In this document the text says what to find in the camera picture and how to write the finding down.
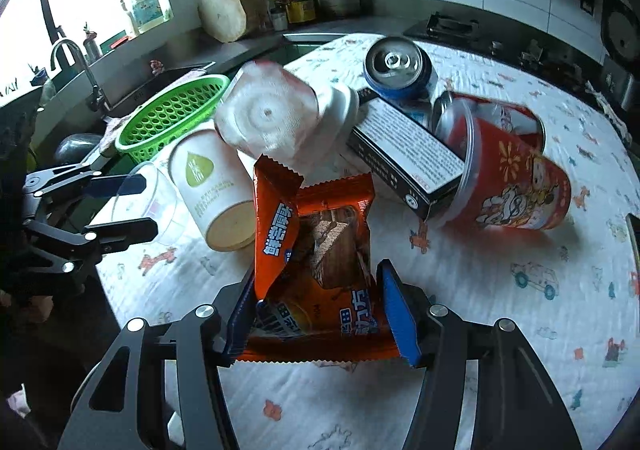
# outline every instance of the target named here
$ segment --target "orange snack bag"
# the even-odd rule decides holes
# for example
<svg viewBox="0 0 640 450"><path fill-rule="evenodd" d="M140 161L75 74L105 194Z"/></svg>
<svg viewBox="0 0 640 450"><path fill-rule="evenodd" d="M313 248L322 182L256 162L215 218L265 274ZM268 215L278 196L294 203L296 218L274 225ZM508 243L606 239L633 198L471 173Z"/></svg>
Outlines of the orange snack bag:
<svg viewBox="0 0 640 450"><path fill-rule="evenodd" d="M302 178L271 159L261 157L254 169L260 302L239 359L354 362L398 356L369 271L370 174L299 189ZM278 218L282 213L290 215L287 221ZM272 229L278 223L284 232Z"/></svg>

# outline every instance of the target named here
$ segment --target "green logo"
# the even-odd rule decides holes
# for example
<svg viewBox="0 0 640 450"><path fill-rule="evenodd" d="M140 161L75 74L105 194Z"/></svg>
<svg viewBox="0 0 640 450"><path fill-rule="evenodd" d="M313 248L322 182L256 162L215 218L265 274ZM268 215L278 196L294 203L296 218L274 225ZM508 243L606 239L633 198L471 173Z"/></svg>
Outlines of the green logo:
<svg viewBox="0 0 640 450"><path fill-rule="evenodd" d="M187 166L184 176L191 188L200 186L213 173L213 162L206 157L191 152L187 153Z"/></svg>

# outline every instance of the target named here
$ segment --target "printed tablecloth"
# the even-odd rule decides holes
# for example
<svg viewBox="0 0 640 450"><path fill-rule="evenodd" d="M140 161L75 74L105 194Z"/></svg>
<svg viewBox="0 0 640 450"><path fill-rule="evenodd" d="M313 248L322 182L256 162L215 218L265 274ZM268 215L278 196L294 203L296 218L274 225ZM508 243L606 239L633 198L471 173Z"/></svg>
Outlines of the printed tablecloth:
<svg viewBox="0 0 640 450"><path fill-rule="evenodd" d="M364 53L378 37L339 38L287 68L303 80L359 89L366 85ZM429 229L407 206L377 197L369 215L373 270L389 258L403 281L467 321L513 319L554 380L583 448L596 449L640 386L640 284L625 224L629 212L640 213L638 176L607 119L580 100L491 59L418 44L439 75L436 93L495 97L540 117L544 154L569 175L572 204L561 226L547 232L454 232ZM165 149L156 159L162 169L168 154ZM323 172L335 178L353 173L340 156ZM107 222L111 205L94 222ZM135 316L156 324L210 302L222 286L242 278L252 256L253 246L213 252L191 221L171 248L132 246L105 256L98 272L120 325ZM555 293L545 295L543 281ZM238 362L220 369L244 449L401 448L423 376L401 360ZM477 386L478 366L469 362L460 449L470 446Z"/></svg>

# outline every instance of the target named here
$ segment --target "screw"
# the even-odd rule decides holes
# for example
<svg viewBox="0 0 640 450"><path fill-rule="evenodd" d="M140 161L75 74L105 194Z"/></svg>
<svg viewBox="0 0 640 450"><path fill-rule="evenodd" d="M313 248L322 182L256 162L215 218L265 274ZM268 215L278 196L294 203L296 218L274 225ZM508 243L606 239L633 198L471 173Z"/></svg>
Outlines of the screw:
<svg viewBox="0 0 640 450"><path fill-rule="evenodd" d="M449 313L449 310L442 304L434 304L430 307L429 312L432 316L443 317Z"/></svg>
<svg viewBox="0 0 640 450"><path fill-rule="evenodd" d="M196 316L198 318L207 318L213 314L215 309L210 305L201 305L196 309Z"/></svg>
<svg viewBox="0 0 640 450"><path fill-rule="evenodd" d="M142 329L142 327L144 326L145 321L142 318L133 318L132 320L129 320L127 329L132 333L135 333L136 331L140 331L140 329Z"/></svg>
<svg viewBox="0 0 640 450"><path fill-rule="evenodd" d="M498 327L500 327L500 329L502 329L503 331L510 333L516 328L516 324L514 324L513 321L508 318L503 318L498 322Z"/></svg>

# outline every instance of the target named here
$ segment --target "black box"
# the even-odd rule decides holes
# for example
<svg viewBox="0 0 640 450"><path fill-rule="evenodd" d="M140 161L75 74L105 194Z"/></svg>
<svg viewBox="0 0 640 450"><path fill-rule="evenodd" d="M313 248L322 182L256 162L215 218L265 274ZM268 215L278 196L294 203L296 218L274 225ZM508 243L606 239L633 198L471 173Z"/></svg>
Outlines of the black box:
<svg viewBox="0 0 640 450"><path fill-rule="evenodd" d="M449 206L465 162L384 100L373 99L363 110L366 116L354 126L347 146L422 220Z"/></svg>

